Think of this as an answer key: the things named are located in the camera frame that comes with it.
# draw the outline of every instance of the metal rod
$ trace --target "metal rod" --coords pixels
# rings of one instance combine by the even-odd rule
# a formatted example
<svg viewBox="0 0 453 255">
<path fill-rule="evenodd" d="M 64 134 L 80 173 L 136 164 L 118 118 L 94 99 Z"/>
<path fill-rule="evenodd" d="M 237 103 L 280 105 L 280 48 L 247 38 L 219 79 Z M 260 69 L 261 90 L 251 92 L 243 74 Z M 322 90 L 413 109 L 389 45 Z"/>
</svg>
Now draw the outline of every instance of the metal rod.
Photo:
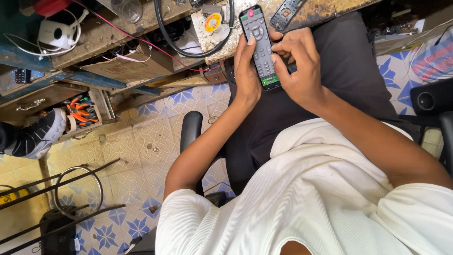
<svg viewBox="0 0 453 255">
<path fill-rule="evenodd" d="M 39 196 L 39 195 L 44 194 L 44 193 L 46 193 L 46 192 L 48 192 L 48 191 L 51 191 L 51 190 L 56 189 L 56 188 L 58 188 L 58 187 L 64 186 L 64 185 L 66 185 L 66 184 L 68 184 L 68 183 L 71 183 L 71 182 L 73 182 L 73 181 L 77 181 L 77 180 L 79 180 L 79 179 L 82 179 L 82 178 L 84 178 L 84 177 L 87 177 L 87 176 L 89 176 L 89 175 L 92 175 L 93 173 L 96 173 L 96 172 L 98 172 L 98 171 L 100 171 L 100 170 L 102 170 L 102 169 L 104 169 L 104 168 L 110 166 L 111 164 L 118 162 L 119 160 L 120 160 L 120 158 L 117 158 L 117 159 L 115 159 L 115 160 L 113 160 L 113 161 L 110 161 L 109 163 L 107 163 L 107 164 L 105 164 L 105 165 L 103 165 L 103 166 L 101 166 L 101 167 L 99 167 L 99 168 L 97 168 L 97 169 L 91 171 L 91 172 L 87 172 L 87 173 L 81 174 L 81 175 L 79 175 L 79 176 L 77 176 L 77 177 L 74 177 L 74 178 L 71 178 L 71 179 L 69 179 L 69 180 L 67 180 L 67 181 L 63 181 L 63 182 L 61 182 L 61 183 L 59 183 L 59 184 L 55 184 L 55 185 L 49 186 L 49 187 L 47 187 L 47 188 L 44 188 L 44 189 L 39 190 L 39 191 L 37 191 L 37 192 L 34 192 L 34 193 L 32 193 L 32 194 L 26 195 L 26 196 L 21 197 L 21 198 L 19 198 L 19 199 L 16 199 L 16 200 L 13 200 L 13 201 L 8 202 L 8 203 L 6 203 L 6 204 L 0 205 L 0 210 L 3 210 L 3 209 L 5 209 L 5 208 L 8 208 L 8 207 L 13 206 L 13 205 L 15 205 L 15 204 L 18 204 L 18 203 L 20 203 L 20 202 L 22 202 L 22 201 L 25 201 L 25 200 L 27 200 L 27 199 L 30 199 L 30 198 L 32 198 L 32 197 Z"/>
<path fill-rule="evenodd" d="M 40 237 L 37 237 L 37 238 L 35 238 L 35 239 L 31 240 L 31 241 L 28 241 L 28 242 L 26 242 L 26 243 L 24 243 L 24 244 L 22 244 L 22 245 L 19 245 L 19 246 L 17 246 L 16 248 L 10 249 L 9 251 L 4 252 L 4 253 L 2 253 L 2 254 L 0 254 L 0 255 L 11 255 L 11 254 L 13 254 L 13 253 L 15 253 L 15 252 L 17 252 L 17 251 L 20 251 L 21 249 L 23 249 L 23 248 L 25 248 L 25 247 L 28 247 L 28 246 L 30 246 L 30 245 L 36 243 L 36 242 L 39 242 L 39 241 L 41 241 L 41 240 L 44 240 L 45 238 L 47 238 L 47 237 L 49 237 L 49 236 L 51 236 L 51 235 L 54 235 L 54 234 L 56 234 L 56 233 L 58 233 L 58 232 L 60 232 L 60 231 L 63 231 L 63 230 L 66 230 L 67 228 L 70 228 L 70 227 L 72 227 L 72 226 L 75 226 L 75 225 L 79 224 L 79 223 L 82 222 L 82 221 L 86 221 L 86 220 L 88 220 L 89 218 L 91 218 L 91 217 L 93 217 L 93 216 L 96 216 L 96 215 L 101 214 L 101 213 L 106 212 L 106 211 L 110 211 L 110 210 L 122 208 L 122 207 L 125 207 L 125 206 L 126 206 L 125 204 L 122 204 L 122 205 L 119 205 L 119 206 L 112 206 L 112 207 L 108 207 L 108 208 L 99 210 L 99 211 L 97 211 L 97 212 L 95 212 L 95 213 L 92 213 L 92 214 L 90 214 L 90 215 L 88 215 L 88 216 L 86 216 L 86 217 L 83 217 L 83 218 L 81 218 L 81 219 L 79 219 L 79 220 L 77 220 L 77 221 L 74 221 L 74 222 L 71 222 L 71 223 L 69 223 L 69 224 L 66 224 L 65 226 L 62 226 L 62 227 L 60 227 L 60 228 L 57 228 L 57 229 L 55 229 L 55 230 L 53 230 L 53 231 L 50 231 L 49 233 L 46 233 L 46 234 L 44 234 L 44 235 L 42 235 L 42 236 L 40 236 Z"/>
<path fill-rule="evenodd" d="M 78 211 L 80 209 L 87 208 L 89 206 L 90 205 L 84 205 L 84 206 L 76 207 L 76 208 L 73 208 L 73 209 L 69 210 L 69 212 L 75 212 L 75 211 Z M 60 214 L 60 215 L 58 215 L 58 216 L 56 216 L 56 217 L 54 217 L 52 219 L 48 219 L 48 220 L 42 221 L 42 222 L 40 222 L 40 223 L 38 223 L 38 224 L 28 228 L 28 229 L 22 230 L 21 232 L 19 232 L 17 234 L 14 234 L 12 236 L 6 237 L 5 239 L 0 240 L 0 245 L 4 244 L 6 242 L 9 242 L 9 241 L 13 240 L 14 238 L 19 237 L 19 236 L 21 236 L 21 235 L 23 235 L 25 233 L 28 233 L 28 232 L 30 232 L 32 230 L 35 230 L 35 229 L 39 228 L 40 226 L 42 226 L 44 224 L 47 224 L 48 222 L 58 220 L 59 218 L 61 218 L 63 216 L 64 216 L 63 214 Z"/>
<path fill-rule="evenodd" d="M 60 175 L 61 175 L 61 173 L 56 174 L 56 175 L 51 176 L 51 177 L 44 178 L 44 179 L 39 180 L 39 181 L 34 181 L 34 182 L 29 183 L 29 184 L 22 185 L 20 187 L 14 188 L 14 189 L 10 189 L 10 190 L 7 190 L 7 191 L 2 191 L 2 192 L 0 192 L 0 196 L 5 196 L 5 195 L 8 195 L 8 194 L 14 193 L 16 191 L 20 191 L 21 189 L 25 189 L 25 188 L 31 187 L 33 185 L 36 185 L 36 184 L 39 184 L 39 183 L 42 183 L 42 182 L 45 182 L 45 181 L 52 180 L 54 178 L 58 178 Z"/>
</svg>

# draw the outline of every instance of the gray sneaker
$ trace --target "gray sneaker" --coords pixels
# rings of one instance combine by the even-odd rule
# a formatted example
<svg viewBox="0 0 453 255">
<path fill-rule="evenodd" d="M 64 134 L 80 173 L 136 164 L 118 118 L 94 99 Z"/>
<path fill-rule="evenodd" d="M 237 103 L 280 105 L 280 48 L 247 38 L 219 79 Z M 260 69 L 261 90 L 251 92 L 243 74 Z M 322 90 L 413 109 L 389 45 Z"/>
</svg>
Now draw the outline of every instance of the gray sneaker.
<svg viewBox="0 0 453 255">
<path fill-rule="evenodd" d="M 5 150 L 5 154 L 39 159 L 50 150 L 52 143 L 63 135 L 65 128 L 66 113 L 55 108 L 30 126 L 18 129 L 19 138 Z"/>
</svg>

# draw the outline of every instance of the speaker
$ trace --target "speaker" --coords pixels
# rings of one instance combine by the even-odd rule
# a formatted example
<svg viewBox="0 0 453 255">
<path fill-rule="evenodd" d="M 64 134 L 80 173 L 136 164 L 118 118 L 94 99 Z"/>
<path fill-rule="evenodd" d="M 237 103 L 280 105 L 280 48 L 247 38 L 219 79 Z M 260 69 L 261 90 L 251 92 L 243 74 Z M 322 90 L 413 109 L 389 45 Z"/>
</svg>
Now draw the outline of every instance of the speaker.
<svg viewBox="0 0 453 255">
<path fill-rule="evenodd" d="M 411 89 L 410 100 L 420 116 L 438 116 L 453 111 L 453 78 Z"/>
</svg>

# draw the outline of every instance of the small remote control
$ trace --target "small remote control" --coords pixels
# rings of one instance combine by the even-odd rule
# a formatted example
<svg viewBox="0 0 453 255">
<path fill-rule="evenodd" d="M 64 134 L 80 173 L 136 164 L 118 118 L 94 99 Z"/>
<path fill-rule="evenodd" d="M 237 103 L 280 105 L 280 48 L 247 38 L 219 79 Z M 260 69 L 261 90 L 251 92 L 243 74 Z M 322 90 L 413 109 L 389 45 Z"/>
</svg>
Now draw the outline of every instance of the small remote control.
<svg viewBox="0 0 453 255">
<path fill-rule="evenodd" d="M 261 6 L 255 5 L 239 15 L 239 21 L 247 41 L 254 36 L 256 48 L 253 53 L 256 71 L 261 80 L 263 90 L 280 86 L 280 81 L 274 71 L 274 63 L 270 60 L 272 54 L 269 33 Z"/>
</svg>

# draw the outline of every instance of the white ribbed shirt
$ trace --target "white ribbed shirt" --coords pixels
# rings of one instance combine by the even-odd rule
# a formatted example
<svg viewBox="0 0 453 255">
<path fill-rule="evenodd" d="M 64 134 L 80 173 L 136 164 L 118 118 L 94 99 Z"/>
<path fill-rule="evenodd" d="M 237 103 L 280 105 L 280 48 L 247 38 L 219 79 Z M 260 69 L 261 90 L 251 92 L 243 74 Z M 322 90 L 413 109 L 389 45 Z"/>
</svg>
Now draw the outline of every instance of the white ribbed shirt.
<svg viewBox="0 0 453 255">
<path fill-rule="evenodd" d="M 270 157 L 221 208 L 192 190 L 171 193 L 156 255 L 279 255 L 290 240 L 313 255 L 453 254 L 453 191 L 422 183 L 393 189 L 326 121 L 285 129 Z"/>
</svg>

